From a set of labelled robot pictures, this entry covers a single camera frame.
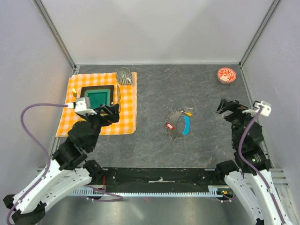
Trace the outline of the blue keyring with metal rings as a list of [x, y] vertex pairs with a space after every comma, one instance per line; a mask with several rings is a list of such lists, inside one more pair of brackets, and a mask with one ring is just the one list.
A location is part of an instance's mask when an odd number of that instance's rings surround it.
[[165, 126], [165, 134], [171, 140], [182, 139], [190, 133], [191, 117], [187, 116], [184, 112], [191, 112], [191, 110], [192, 108], [178, 108], [169, 112], [165, 119], [165, 124], [169, 122], [175, 127], [175, 129], [169, 130]]

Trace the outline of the red key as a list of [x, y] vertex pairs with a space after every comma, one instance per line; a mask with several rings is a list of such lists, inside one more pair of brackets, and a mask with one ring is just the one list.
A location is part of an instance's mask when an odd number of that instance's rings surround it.
[[169, 130], [174, 130], [175, 127], [171, 124], [171, 123], [166, 123], [165, 126], [169, 129]]

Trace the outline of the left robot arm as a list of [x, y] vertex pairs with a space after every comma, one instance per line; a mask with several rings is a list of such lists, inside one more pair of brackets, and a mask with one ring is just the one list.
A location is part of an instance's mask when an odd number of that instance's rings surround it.
[[35, 225], [62, 198], [80, 186], [99, 184], [103, 169], [95, 160], [87, 160], [97, 144], [102, 127], [119, 122], [120, 105], [100, 105], [92, 109], [83, 100], [67, 103], [82, 118], [52, 156], [42, 172], [22, 191], [7, 195], [3, 202], [9, 209], [8, 225]]

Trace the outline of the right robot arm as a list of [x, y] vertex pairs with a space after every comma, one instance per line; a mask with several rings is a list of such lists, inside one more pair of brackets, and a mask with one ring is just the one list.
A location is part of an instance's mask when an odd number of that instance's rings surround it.
[[271, 106], [255, 101], [248, 108], [237, 100], [221, 99], [218, 114], [230, 111], [225, 120], [231, 123], [234, 160], [217, 164], [215, 180], [227, 184], [246, 210], [253, 225], [291, 225], [275, 189], [271, 163], [260, 144], [264, 140], [259, 116], [268, 117]]

